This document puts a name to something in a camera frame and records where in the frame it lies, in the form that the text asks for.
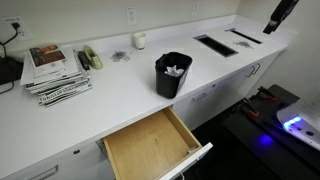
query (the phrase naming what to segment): magazine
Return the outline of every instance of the magazine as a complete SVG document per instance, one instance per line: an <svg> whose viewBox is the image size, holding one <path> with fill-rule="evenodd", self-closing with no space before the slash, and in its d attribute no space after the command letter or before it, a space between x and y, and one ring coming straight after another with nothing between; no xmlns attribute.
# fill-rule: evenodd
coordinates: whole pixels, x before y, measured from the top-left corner
<svg viewBox="0 0 320 180"><path fill-rule="evenodd" d="M57 44L48 44L29 49L31 62L35 68L35 77L62 71L66 56Z"/></svg>

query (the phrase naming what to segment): black trash can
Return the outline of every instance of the black trash can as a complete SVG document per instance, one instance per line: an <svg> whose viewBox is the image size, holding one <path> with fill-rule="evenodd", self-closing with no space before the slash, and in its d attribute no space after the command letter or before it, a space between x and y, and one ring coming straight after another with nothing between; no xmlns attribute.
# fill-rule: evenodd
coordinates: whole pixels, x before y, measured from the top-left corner
<svg viewBox="0 0 320 180"><path fill-rule="evenodd" d="M174 98L186 80L192 58L177 52L164 54L156 61L156 89L157 93L166 98ZM167 67L177 66L183 69L183 73L178 76L170 76L165 73Z"/></svg>

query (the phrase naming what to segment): power cord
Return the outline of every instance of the power cord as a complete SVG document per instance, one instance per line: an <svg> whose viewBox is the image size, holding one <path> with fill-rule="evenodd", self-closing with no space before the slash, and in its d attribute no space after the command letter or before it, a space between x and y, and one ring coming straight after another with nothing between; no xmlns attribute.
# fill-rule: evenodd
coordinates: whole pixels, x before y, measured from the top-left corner
<svg viewBox="0 0 320 180"><path fill-rule="evenodd" d="M19 34L18 32L18 29L20 27L20 24L19 23L12 23L12 27L16 30L16 33L14 34L14 36L12 36L10 39L8 39L7 41L5 41L4 43L2 43L0 41L0 45L3 47L3 52L4 52L4 57L1 58L0 57L0 63L2 64L6 64L9 62L8 58L7 58L7 50L6 50L6 44L8 44L9 42L11 42L14 38L16 38ZM8 92L10 91L11 89L13 89L14 87L14 80L13 80L13 77L12 77L12 73L10 74L10 77L11 77L11 88L9 88L8 90L5 90L5 91L2 91L0 92L0 94L3 94L5 92Z"/></svg>

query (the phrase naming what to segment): black floor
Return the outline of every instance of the black floor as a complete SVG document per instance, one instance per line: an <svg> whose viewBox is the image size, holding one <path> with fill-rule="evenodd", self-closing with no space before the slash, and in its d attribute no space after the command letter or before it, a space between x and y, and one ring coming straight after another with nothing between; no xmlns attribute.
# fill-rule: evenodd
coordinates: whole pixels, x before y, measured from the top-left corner
<svg viewBox="0 0 320 180"><path fill-rule="evenodd" d="M226 128L227 110L193 131L202 145L213 148L197 164L184 173L186 180L275 180L279 179Z"/></svg>

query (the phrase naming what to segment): electrical outlet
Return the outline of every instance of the electrical outlet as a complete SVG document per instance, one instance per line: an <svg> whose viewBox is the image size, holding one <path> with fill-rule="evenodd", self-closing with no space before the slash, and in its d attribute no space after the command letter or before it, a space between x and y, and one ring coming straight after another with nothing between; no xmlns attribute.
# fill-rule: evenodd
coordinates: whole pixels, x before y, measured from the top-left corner
<svg viewBox="0 0 320 180"><path fill-rule="evenodd" d="M137 8L135 6L126 7L127 24L129 26L137 24Z"/></svg>
<svg viewBox="0 0 320 180"><path fill-rule="evenodd" d="M199 12L200 1L193 1L192 16L196 16Z"/></svg>
<svg viewBox="0 0 320 180"><path fill-rule="evenodd" d="M7 25L9 31L12 34L16 33L16 30L12 27L12 23L18 23L20 27L18 28L18 36L17 39L19 41L24 41L24 40L30 40L33 39L33 35L22 20L20 16L11 16L11 17L4 17L2 18L2 21Z"/></svg>

